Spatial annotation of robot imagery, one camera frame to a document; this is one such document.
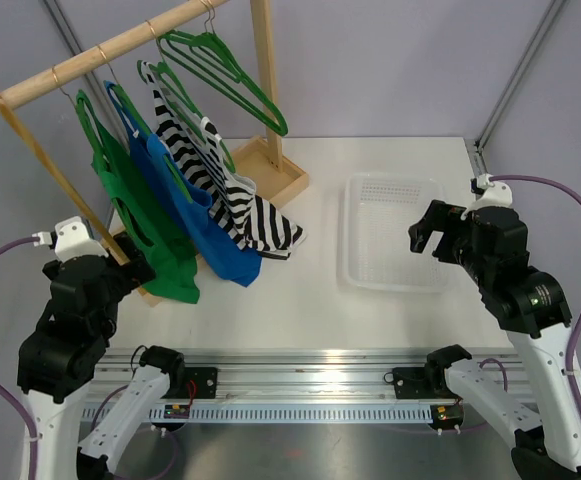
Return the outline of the blue tank top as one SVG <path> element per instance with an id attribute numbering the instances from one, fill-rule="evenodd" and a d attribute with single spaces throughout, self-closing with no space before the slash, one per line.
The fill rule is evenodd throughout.
<path id="1" fill-rule="evenodd" d="M 219 278 L 243 287 L 249 286 L 260 273 L 260 257 L 252 249 L 239 249 L 228 233 L 210 217 L 211 195 L 192 185 L 183 174 L 181 176 L 193 203 L 188 204 L 174 186 L 167 186 L 165 204 L 154 195 L 158 204 L 175 226 L 191 239 L 196 250 Z"/>

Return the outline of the black white striped tank top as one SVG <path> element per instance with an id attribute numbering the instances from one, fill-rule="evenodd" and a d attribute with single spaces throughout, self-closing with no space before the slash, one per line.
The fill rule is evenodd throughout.
<path id="1" fill-rule="evenodd" d="M 216 129 L 206 116 L 203 116 L 201 125 L 208 132 L 212 127 Z M 263 257 L 286 260 L 305 241 L 305 230 L 260 197 L 250 178 L 230 172 L 212 153 L 183 158 L 179 164 L 168 148 L 185 179 L 211 195 L 210 217 L 228 233 L 239 249 L 253 249 Z"/>

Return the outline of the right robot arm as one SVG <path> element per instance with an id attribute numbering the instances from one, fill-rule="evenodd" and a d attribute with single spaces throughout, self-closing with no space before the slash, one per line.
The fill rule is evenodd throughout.
<path id="1" fill-rule="evenodd" d="M 434 200 L 408 229 L 411 251 L 423 252 L 435 232 L 434 258 L 475 282 L 524 365 L 538 409 L 498 387 L 459 345 L 427 356 L 426 389 L 467 401 L 507 443 L 520 478 L 581 479 L 581 391 L 571 389 L 575 359 L 567 349 L 572 315 L 558 281 L 530 265 L 527 226 L 508 207 L 469 211 Z"/>

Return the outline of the green tank top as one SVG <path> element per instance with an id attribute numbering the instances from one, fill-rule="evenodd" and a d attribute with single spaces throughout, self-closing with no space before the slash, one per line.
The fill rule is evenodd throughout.
<path id="1" fill-rule="evenodd" d="M 136 168 L 130 153 L 99 121 L 107 171 L 96 173 L 127 234 L 144 253 L 156 278 L 146 285 L 154 296 L 195 304 L 196 252 L 190 238 L 169 219 Z"/>

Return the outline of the green hanger of striped top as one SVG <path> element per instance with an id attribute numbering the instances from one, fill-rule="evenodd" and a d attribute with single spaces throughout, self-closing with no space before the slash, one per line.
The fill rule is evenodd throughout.
<path id="1" fill-rule="evenodd" d="M 212 153 L 232 173 L 236 167 L 224 142 L 214 127 L 210 132 L 201 125 L 203 115 L 182 88 L 172 70 L 164 63 L 138 60 L 136 69 L 152 91 L 156 134 L 171 148 L 176 161 Z"/>

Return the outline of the green hanger of blue top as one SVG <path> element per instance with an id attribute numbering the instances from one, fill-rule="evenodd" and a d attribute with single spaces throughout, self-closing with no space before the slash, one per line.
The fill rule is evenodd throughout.
<path id="1" fill-rule="evenodd" d="M 130 158 L 157 199 L 166 203 L 166 187 L 174 186 L 188 204 L 193 203 L 179 170 L 172 161 L 169 149 L 137 111 L 118 84 L 105 82 L 106 93 L 112 101 L 128 136 Z"/>

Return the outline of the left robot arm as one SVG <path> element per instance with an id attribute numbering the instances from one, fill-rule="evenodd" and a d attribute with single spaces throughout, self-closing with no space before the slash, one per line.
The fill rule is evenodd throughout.
<path id="1" fill-rule="evenodd" d="M 51 297 L 19 349 L 17 384 L 28 416 L 28 469 L 34 479 L 111 479 L 119 460 L 160 398 L 185 388 L 182 354 L 159 346 L 140 357 L 129 385 L 86 437 L 79 424 L 94 378 L 116 332 L 119 303 L 155 273 L 138 250 L 119 264 L 96 241 L 57 253 L 43 272 Z"/>

